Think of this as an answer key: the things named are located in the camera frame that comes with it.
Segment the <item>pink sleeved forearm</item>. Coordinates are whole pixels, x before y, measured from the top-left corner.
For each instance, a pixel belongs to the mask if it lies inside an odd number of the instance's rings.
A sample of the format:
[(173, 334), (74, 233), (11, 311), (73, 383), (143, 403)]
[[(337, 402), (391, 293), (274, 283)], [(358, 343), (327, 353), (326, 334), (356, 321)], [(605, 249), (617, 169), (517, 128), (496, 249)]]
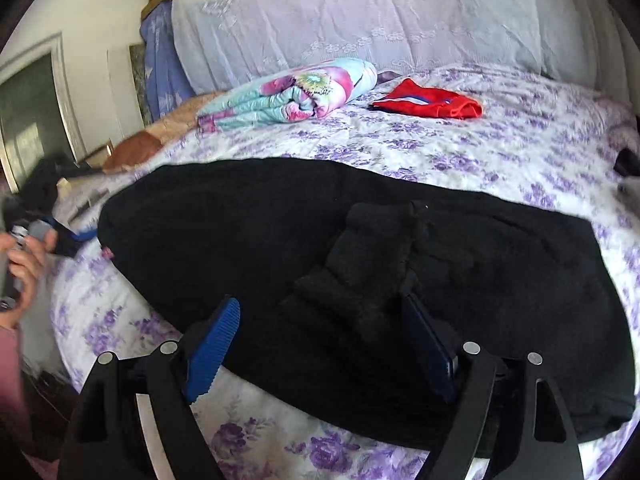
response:
[(17, 330), (1, 329), (1, 477), (55, 479), (58, 460), (43, 460), (35, 447), (19, 344)]

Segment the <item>person left hand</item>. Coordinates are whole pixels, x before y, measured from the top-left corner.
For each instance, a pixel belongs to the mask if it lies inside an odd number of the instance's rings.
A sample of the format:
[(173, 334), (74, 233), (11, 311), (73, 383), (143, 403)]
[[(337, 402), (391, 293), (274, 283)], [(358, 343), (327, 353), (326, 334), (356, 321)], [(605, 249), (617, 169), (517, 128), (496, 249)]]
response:
[(37, 295), (38, 282), (47, 270), (47, 254), (53, 252), (57, 241), (58, 232), (50, 229), (44, 234), (43, 240), (37, 240), (32, 236), (26, 237), (25, 249), (18, 249), (16, 240), (9, 233), (1, 234), (1, 251), (8, 256), (9, 271), (23, 284), (23, 291), (16, 308), (1, 313), (2, 328), (13, 330), (29, 309)]

